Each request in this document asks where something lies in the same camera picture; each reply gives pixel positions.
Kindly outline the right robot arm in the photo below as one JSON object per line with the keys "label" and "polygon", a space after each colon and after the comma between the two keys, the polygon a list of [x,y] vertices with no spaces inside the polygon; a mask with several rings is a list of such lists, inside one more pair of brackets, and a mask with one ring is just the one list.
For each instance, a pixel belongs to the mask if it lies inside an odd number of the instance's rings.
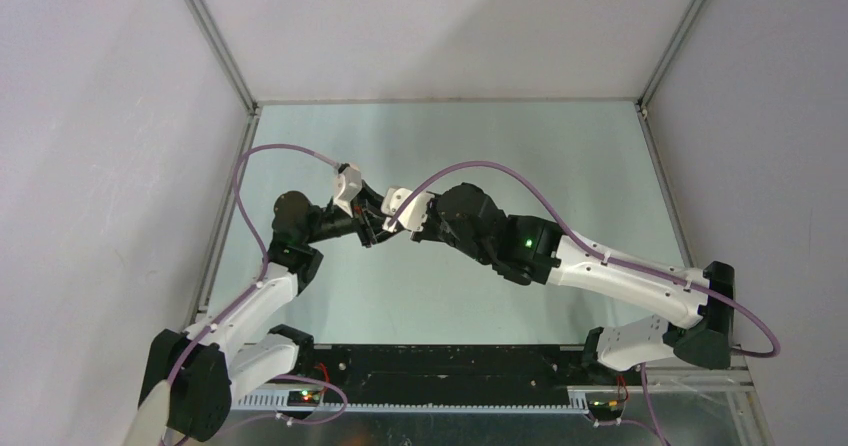
{"label": "right robot arm", "polygon": [[507,215],[469,183],[443,194],[395,192],[390,198],[390,210],[416,242],[442,242],[522,286],[579,288],[649,311],[647,318],[588,333],[581,368],[593,383],[671,357],[709,370],[731,364],[733,310],[727,302],[735,270],[728,264],[677,270],[620,258],[597,244],[585,250],[586,238],[543,218]]}

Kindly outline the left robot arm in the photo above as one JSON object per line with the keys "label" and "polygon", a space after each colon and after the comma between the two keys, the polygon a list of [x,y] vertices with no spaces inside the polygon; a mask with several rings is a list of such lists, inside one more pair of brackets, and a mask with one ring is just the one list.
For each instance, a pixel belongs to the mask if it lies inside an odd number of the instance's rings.
{"label": "left robot arm", "polygon": [[127,445],[161,445],[171,430],[199,442],[213,438],[232,406],[266,382],[311,382],[316,369],[311,335],[280,325],[249,341],[270,316],[296,299],[323,261],[313,243],[354,234],[367,246],[402,230],[395,214],[404,188],[374,192],[340,173],[329,204],[318,207],[299,191],[274,204],[272,241],[262,245],[260,271],[229,305],[183,331],[162,330],[152,341],[138,410]]}

